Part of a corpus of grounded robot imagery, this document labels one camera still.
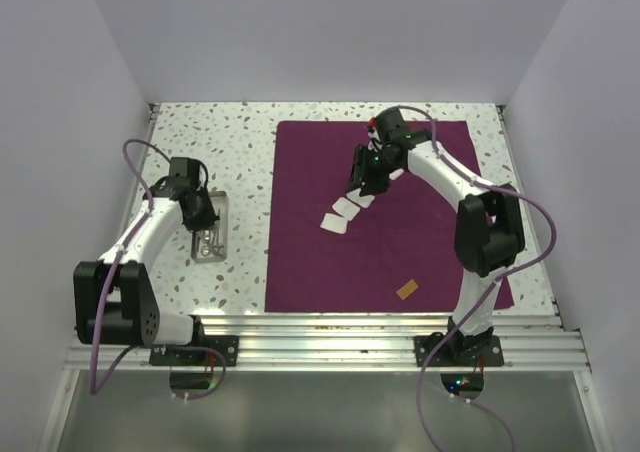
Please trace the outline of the steel surgical scissors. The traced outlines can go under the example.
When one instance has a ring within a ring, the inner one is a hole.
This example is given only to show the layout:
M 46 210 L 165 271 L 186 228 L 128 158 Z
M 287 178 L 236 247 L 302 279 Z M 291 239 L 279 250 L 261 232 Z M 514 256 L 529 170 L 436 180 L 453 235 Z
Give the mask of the steel surgical scissors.
M 203 257 L 221 256 L 222 245 L 217 229 L 201 231 L 197 234 L 199 239 L 199 252 Z

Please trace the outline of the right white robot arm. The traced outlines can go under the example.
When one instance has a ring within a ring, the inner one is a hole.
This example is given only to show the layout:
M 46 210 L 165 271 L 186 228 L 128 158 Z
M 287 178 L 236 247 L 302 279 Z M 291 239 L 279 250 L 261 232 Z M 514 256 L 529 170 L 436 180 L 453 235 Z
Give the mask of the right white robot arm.
M 414 130 L 404 106 L 390 107 L 371 119 L 369 143 L 354 150 L 347 185 L 361 196 L 384 193 L 391 175 L 408 172 L 439 193 L 456 212 L 454 252 L 463 268 L 457 305 L 445 341 L 451 361 L 468 364 L 481 352 L 477 336 L 488 334 L 501 275 L 525 247 L 518 197 L 510 185 L 498 187 L 452 156 L 437 139 L 436 122 Z

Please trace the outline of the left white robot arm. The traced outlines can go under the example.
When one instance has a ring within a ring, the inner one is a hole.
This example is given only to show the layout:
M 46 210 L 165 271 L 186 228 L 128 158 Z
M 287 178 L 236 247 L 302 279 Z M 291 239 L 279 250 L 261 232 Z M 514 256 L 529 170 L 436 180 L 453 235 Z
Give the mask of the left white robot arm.
M 185 364 L 201 362 L 207 339 L 190 315 L 162 312 L 149 272 L 172 234 L 215 228 L 206 166 L 174 157 L 168 174 L 149 188 L 134 222 L 99 259 L 73 272 L 76 333 L 86 345 L 164 346 Z

